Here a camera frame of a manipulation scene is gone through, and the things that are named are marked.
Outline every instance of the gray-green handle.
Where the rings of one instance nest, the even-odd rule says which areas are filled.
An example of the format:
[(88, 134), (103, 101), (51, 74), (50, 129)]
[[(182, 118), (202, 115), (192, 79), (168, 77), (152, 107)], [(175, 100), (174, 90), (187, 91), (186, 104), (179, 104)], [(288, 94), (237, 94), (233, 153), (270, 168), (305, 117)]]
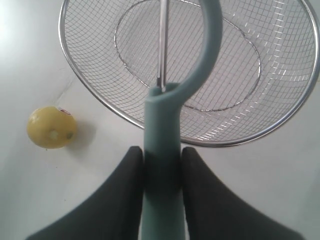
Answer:
[(218, 58), (222, 39), (219, 0), (200, 0), (203, 43), (186, 79), (168, 83), (165, 92), (150, 89), (144, 112), (145, 191), (142, 240), (185, 240), (180, 177), (180, 111), (207, 80)]

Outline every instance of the strainer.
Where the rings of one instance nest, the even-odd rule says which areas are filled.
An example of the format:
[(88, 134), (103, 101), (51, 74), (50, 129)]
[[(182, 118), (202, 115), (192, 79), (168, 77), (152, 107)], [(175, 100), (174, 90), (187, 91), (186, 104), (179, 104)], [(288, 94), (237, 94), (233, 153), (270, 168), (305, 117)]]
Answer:
[[(158, 72), (158, 0), (65, 0), (59, 33), (68, 62), (109, 109), (143, 128)], [(181, 140), (238, 145), (270, 133), (311, 93), (319, 74), (319, 26), (307, 0), (224, 0), (215, 67), (182, 107)], [(198, 0), (171, 0), (167, 81), (180, 83), (200, 54)]]

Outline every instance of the white surface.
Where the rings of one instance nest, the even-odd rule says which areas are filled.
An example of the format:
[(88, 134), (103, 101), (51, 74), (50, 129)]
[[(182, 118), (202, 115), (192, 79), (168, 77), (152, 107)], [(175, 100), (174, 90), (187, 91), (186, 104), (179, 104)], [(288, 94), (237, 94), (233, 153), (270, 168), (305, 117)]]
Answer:
[[(312, 0), (320, 15), (320, 2)], [(61, 0), (0, 0), (0, 239), (22, 240), (85, 200), (143, 131), (100, 104), (60, 49)], [(199, 149), (236, 194), (275, 220), (320, 238), (320, 86), (271, 135), (246, 145)], [(29, 114), (58, 105), (78, 119), (71, 146), (48, 150), (25, 131)]]

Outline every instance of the yellow fruit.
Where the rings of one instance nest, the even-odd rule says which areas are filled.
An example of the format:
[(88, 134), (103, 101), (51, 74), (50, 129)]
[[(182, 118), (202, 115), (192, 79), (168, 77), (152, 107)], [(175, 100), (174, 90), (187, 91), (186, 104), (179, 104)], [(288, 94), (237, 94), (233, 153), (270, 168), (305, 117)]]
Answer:
[(31, 114), (26, 131), (36, 145), (46, 149), (57, 149), (75, 138), (77, 123), (68, 111), (47, 106)]

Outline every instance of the mesh strainer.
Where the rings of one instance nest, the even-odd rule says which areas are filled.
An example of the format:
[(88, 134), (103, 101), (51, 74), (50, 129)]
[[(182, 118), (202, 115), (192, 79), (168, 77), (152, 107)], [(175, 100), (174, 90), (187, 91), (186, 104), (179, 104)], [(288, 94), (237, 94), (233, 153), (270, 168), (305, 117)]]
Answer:
[[(75, 73), (103, 104), (144, 127), (156, 84), (158, 0), (65, 0), (59, 31)], [(218, 61), (183, 106), (181, 139), (207, 147), (259, 138), (291, 117), (319, 74), (318, 22), (307, 0), (224, 0)], [(167, 81), (181, 82), (203, 38), (198, 0), (171, 0)]]

